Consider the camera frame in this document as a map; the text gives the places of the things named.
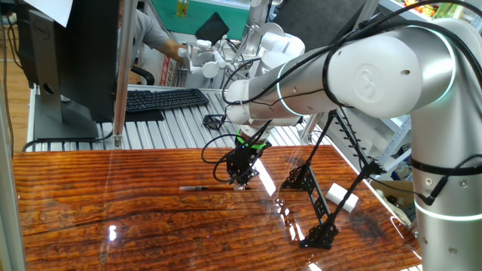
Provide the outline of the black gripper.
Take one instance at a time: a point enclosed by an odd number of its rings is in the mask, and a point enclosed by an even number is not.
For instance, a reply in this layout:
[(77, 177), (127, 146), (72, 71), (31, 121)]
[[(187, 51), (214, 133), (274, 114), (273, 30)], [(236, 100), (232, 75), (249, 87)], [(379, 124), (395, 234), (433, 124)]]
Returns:
[[(240, 146), (235, 148), (231, 154), (227, 155), (227, 173), (229, 175), (228, 184), (236, 182), (241, 175), (241, 169), (247, 169), (254, 163), (256, 157), (262, 155), (263, 149), (249, 148), (246, 146)], [(248, 187), (249, 182), (259, 175), (257, 169), (249, 168), (246, 173), (243, 173), (239, 179), (239, 185), (243, 188)]]

